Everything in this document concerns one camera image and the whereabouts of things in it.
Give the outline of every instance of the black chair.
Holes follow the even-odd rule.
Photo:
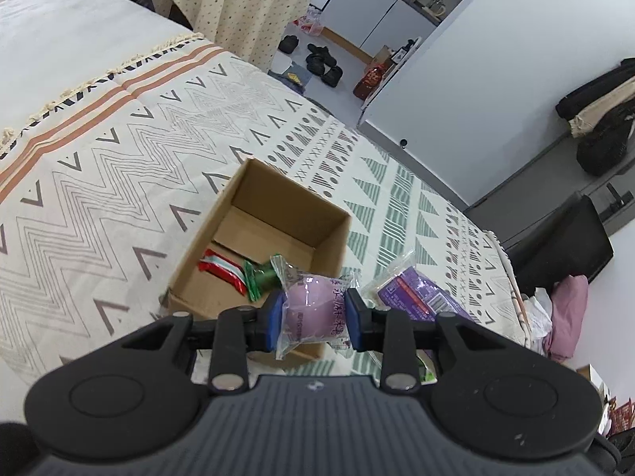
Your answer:
[[[536,288],[551,292],[568,275],[585,275],[591,282],[613,257],[613,248],[591,199],[576,193],[507,255],[518,288],[532,296]]]
[[[617,471],[628,476],[635,475],[635,428],[612,435],[608,440],[620,452]]]
[[[586,455],[605,474],[616,474],[615,471],[622,461],[620,450],[598,433]]]

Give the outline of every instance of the metal screw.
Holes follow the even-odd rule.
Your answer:
[[[219,374],[212,379],[212,385],[218,390],[237,390],[244,383],[238,374]]]
[[[319,392],[325,387],[325,384],[322,381],[313,381],[312,383],[307,384],[307,388],[312,392]]]
[[[410,374],[391,374],[386,378],[386,384],[393,390],[410,390],[417,384],[417,380]]]

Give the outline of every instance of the purple package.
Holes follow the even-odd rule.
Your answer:
[[[414,267],[406,268],[377,294],[386,306],[405,311],[415,321],[433,321],[434,315],[442,311],[454,311],[472,320],[446,291],[418,273]]]

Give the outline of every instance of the red candy wrapper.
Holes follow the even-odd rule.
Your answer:
[[[212,249],[205,251],[205,255],[199,261],[199,270],[209,272],[220,277],[223,281],[227,281],[242,295],[247,293],[247,284],[240,265]]]

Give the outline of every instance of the candy wrapper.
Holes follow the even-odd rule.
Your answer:
[[[240,265],[212,249],[205,250],[204,256],[199,260],[199,270],[212,273],[223,281],[227,281],[242,295],[247,293],[247,285]]]
[[[301,343],[331,342],[346,335],[344,291],[353,278],[335,279],[299,270],[281,255],[271,258],[287,300],[275,357],[278,360]]]
[[[280,288],[280,279],[271,266],[271,261],[262,265],[245,261],[244,277],[247,282],[247,294],[250,302],[256,302],[268,291]]]
[[[472,320],[450,294],[419,273],[414,265],[414,251],[393,261],[384,273],[361,290],[366,304],[405,311],[414,321],[433,321],[442,311],[453,311]]]

